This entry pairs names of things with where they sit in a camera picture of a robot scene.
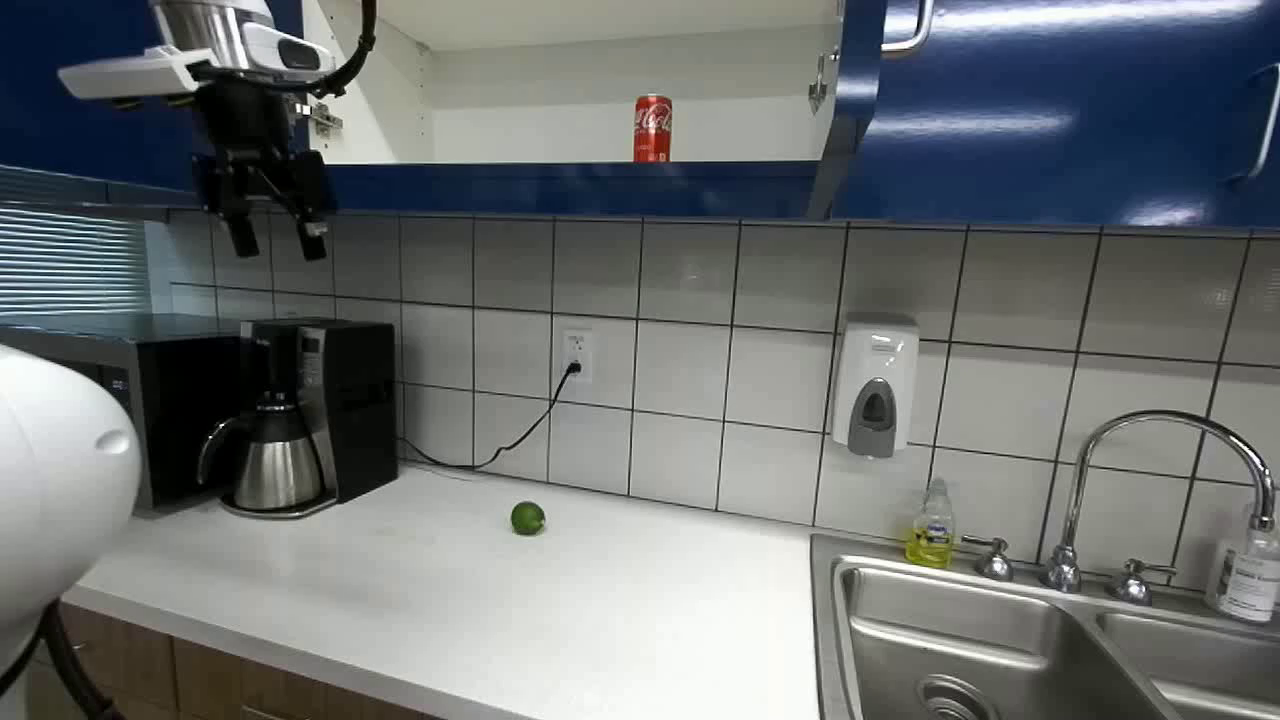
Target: white robot body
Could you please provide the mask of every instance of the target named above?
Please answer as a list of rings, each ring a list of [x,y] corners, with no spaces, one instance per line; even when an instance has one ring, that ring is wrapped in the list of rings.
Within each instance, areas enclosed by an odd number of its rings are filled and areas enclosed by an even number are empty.
[[[0,350],[0,674],[131,516],[140,446],[79,373]]]

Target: sink basin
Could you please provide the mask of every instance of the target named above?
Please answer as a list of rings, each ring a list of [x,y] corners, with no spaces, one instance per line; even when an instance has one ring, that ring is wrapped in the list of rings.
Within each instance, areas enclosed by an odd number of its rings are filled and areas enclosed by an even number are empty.
[[[1277,720],[1280,637],[1165,614],[1098,614],[1107,646],[1186,720]]]
[[[1168,720],[1098,629],[1039,594],[839,558],[818,618],[822,720]]]

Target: kitchen counter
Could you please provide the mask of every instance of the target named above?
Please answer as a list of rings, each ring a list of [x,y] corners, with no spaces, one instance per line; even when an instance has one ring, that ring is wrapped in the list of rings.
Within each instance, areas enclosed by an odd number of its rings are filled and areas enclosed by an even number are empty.
[[[198,504],[65,601],[448,720],[815,720],[809,531],[549,486],[404,468],[297,523]]]

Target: window blinds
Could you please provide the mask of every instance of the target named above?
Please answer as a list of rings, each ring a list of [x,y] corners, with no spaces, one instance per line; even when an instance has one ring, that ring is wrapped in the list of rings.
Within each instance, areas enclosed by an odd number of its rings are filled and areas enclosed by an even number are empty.
[[[0,208],[0,320],[144,309],[144,223]]]

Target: wooden cabinet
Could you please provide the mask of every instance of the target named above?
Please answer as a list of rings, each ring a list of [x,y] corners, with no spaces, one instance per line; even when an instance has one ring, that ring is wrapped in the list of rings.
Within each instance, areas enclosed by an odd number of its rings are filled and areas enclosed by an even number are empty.
[[[342,690],[328,690],[227,654],[184,646],[97,614],[65,609],[67,637],[93,685],[122,720],[426,720]],[[52,660],[27,674],[32,720],[79,720]]]

